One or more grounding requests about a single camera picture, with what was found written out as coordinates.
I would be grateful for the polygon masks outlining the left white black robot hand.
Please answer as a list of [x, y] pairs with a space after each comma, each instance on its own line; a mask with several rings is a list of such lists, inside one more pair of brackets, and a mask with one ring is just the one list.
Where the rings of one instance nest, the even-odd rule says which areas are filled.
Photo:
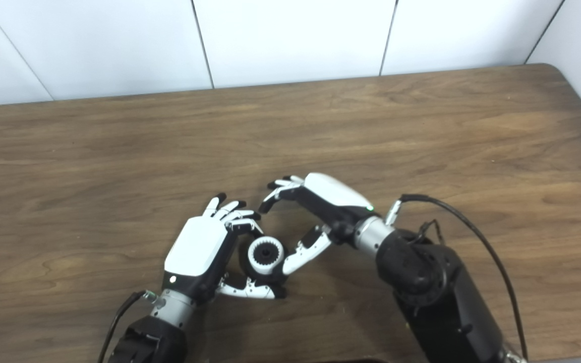
[[285, 298], [283, 287], [257, 285], [252, 278], [246, 278], [244, 286], [225, 282], [227, 265], [239, 237], [265, 236], [258, 224], [258, 212], [246, 209], [243, 200], [226, 204], [226, 198], [226, 193], [217, 194], [202, 214], [186, 221], [164, 260], [163, 291], [185, 295], [198, 306], [221, 293], [240, 298]]

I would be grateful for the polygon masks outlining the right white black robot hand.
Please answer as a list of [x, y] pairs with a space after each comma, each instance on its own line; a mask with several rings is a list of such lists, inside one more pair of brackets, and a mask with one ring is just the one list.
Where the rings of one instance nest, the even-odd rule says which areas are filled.
[[323, 222], [309, 230], [295, 252], [274, 267], [275, 276], [295, 273], [332, 245], [349, 244], [373, 257], [378, 244], [390, 233], [365, 196], [329, 175], [318, 172], [305, 178], [287, 175], [269, 183], [268, 188], [271, 192], [258, 209], [261, 214], [270, 211], [276, 202], [289, 200]]

